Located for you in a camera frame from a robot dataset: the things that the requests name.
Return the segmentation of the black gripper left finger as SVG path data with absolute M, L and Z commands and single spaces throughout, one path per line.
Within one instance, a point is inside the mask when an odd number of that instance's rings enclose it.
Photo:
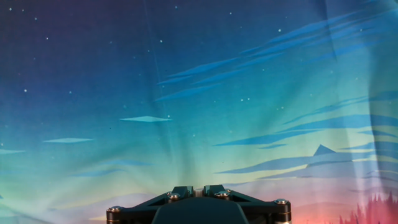
M 174 187 L 135 207 L 113 206 L 106 211 L 107 224 L 151 224 L 158 209 L 172 202 L 192 197 L 192 186 Z

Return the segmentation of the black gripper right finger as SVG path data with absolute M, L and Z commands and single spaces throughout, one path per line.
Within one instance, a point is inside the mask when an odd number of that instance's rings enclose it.
M 241 216 L 248 223 L 292 223 L 291 203 L 284 198 L 266 202 L 235 190 L 226 189 L 223 185 L 206 185 L 203 188 L 203 195 L 234 202 L 240 208 Z

